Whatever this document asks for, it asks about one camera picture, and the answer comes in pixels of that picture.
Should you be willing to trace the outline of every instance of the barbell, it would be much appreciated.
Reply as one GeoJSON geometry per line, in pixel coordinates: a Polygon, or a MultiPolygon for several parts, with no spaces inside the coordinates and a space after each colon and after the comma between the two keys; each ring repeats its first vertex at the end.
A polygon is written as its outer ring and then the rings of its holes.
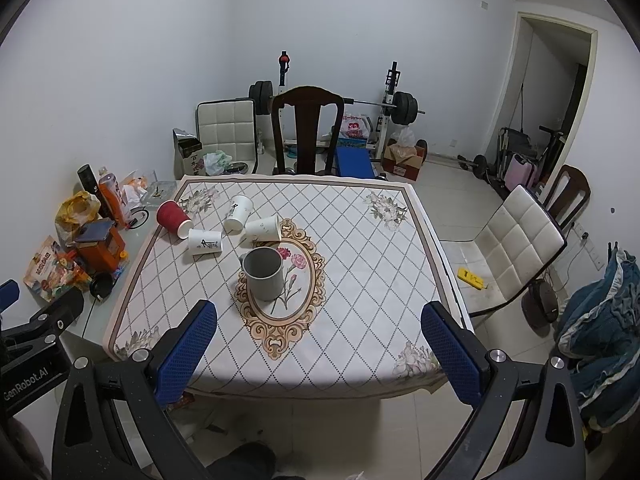
{"type": "MultiPolygon", "coordinates": [[[[271,81],[256,81],[255,84],[249,86],[249,99],[255,101],[256,115],[269,115],[270,100],[273,98],[273,84],[271,81]]],[[[358,99],[343,98],[344,103],[353,105],[361,103],[364,105],[374,105],[390,109],[391,121],[394,124],[408,126],[412,124],[418,114],[424,114],[422,110],[418,110],[418,101],[414,96],[407,92],[396,92],[394,94],[393,103],[373,103],[371,101],[360,101],[358,99]]]]}

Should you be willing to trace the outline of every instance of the red paper cup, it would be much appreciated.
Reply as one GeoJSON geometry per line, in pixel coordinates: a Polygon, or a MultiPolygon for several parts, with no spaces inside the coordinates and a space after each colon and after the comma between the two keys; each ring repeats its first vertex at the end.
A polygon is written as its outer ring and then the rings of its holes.
{"type": "Polygon", "coordinates": [[[162,227],[182,240],[186,240],[189,237],[189,229],[193,229],[193,221],[175,200],[163,202],[158,208],[156,219],[162,227]]]}

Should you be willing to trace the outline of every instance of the tablecloth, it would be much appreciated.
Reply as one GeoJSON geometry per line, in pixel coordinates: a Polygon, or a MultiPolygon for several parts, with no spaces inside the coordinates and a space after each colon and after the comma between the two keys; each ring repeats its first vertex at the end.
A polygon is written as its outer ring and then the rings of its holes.
{"type": "Polygon", "coordinates": [[[438,300],[461,326],[468,317],[433,227],[409,184],[315,176],[185,177],[184,201],[212,206],[194,228],[221,230],[231,197],[254,204],[249,220],[275,213],[283,239],[249,242],[224,233],[223,251],[191,256],[187,241],[153,232],[110,320],[104,348],[126,358],[152,348],[200,299],[218,329],[189,388],[247,397],[383,397],[442,381],[420,330],[438,300]],[[238,255],[271,245],[285,260],[283,294],[265,304],[246,287],[238,255]]]}

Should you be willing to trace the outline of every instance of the doorway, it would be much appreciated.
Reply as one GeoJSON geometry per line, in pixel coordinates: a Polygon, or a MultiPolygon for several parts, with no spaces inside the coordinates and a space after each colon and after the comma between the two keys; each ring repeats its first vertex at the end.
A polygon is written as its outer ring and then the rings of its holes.
{"type": "Polygon", "coordinates": [[[555,179],[587,101],[596,35],[576,23],[518,14],[508,76],[484,150],[496,163],[492,186],[498,193],[513,187],[513,170],[539,194],[555,179]]]}

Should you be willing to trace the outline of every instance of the white leather chair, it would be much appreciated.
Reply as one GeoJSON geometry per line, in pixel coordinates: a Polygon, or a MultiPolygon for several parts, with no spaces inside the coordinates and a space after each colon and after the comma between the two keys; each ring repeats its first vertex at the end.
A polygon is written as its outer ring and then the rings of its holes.
{"type": "Polygon", "coordinates": [[[251,173],[258,169],[255,109],[252,99],[200,103],[196,107],[196,133],[207,152],[222,150],[232,162],[245,162],[251,173]]]}
{"type": "Polygon", "coordinates": [[[442,242],[454,272],[466,267],[484,280],[477,290],[458,280],[470,317],[515,300],[564,250],[556,221],[524,187],[516,187],[480,234],[469,242],[442,242]]]}

